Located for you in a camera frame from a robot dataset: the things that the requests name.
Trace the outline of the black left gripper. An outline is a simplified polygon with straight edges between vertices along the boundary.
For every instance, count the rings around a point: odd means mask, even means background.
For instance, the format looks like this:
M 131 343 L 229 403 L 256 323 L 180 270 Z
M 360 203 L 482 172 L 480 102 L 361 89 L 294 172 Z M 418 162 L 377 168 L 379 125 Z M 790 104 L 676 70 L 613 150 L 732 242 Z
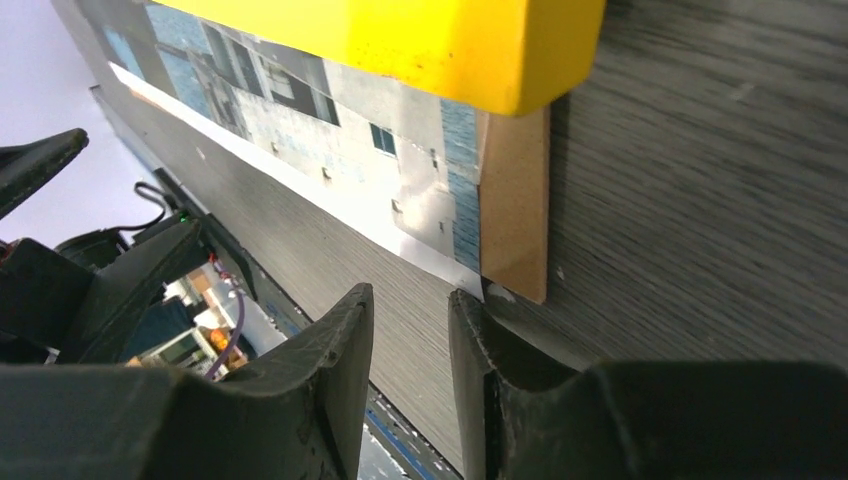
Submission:
M 88 143 L 87 132 L 75 128 L 2 147 L 1 218 L 53 179 Z M 59 349 L 61 364 L 116 363 L 155 294 L 197 246 L 200 230 L 196 220 L 171 226 L 118 257 L 94 279 L 90 270 L 36 240 L 3 242 L 1 362 L 42 363 L 50 349 Z

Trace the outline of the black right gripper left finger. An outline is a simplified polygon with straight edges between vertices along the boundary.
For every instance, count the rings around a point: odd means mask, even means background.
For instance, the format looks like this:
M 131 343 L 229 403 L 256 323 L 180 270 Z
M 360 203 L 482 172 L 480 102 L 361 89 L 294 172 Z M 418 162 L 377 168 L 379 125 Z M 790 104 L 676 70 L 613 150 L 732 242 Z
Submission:
M 1 371 L 5 479 L 353 479 L 370 284 L 218 382 L 173 367 Z

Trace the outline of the building and sky photo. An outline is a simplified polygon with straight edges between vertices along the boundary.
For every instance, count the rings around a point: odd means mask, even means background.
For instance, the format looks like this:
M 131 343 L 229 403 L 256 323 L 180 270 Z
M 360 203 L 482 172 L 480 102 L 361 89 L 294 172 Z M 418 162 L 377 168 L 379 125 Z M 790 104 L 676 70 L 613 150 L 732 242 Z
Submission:
M 82 1 L 108 67 L 389 252 L 483 292 L 477 112 L 158 1 Z

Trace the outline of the yellow picture frame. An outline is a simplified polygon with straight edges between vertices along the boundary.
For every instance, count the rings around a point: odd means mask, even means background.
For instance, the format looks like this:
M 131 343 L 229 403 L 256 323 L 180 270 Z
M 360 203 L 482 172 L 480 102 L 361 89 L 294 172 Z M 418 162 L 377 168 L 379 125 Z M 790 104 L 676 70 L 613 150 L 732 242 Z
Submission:
M 171 1 L 169 7 L 477 109 L 520 116 L 584 81 L 597 0 Z

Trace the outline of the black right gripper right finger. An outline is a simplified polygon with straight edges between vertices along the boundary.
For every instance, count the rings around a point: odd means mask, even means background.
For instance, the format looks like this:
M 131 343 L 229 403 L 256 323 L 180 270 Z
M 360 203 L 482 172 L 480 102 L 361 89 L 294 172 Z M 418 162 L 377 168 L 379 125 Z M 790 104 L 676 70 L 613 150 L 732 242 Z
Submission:
M 468 479 L 843 479 L 847 375 L 784 361 L 608 361 L 577 371 L 449 298 Z

